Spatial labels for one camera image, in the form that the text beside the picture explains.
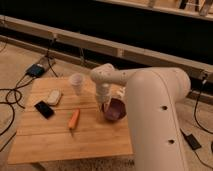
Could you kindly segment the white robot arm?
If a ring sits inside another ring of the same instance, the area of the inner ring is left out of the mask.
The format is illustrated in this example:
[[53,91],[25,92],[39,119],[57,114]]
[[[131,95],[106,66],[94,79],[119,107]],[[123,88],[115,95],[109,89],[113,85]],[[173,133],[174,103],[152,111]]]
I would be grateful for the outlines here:
[[110,86],[125,88],[125,107],[136,171],[188,171],[175,103],[189,93],[187,73],[176,67],[117,70],[107,63],[90,72],[96,99],[104,104]]

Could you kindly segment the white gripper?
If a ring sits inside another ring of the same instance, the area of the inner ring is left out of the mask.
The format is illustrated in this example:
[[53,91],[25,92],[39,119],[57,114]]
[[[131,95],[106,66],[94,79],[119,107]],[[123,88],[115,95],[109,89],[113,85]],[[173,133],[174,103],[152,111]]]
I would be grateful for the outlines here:
[[98,102],[99,112],[103,113],[103,103],[107,102],[108,105],[112,101],[112,97],[110,97],[110,85],[109,84],[97,84],[96,85],[96,100]]

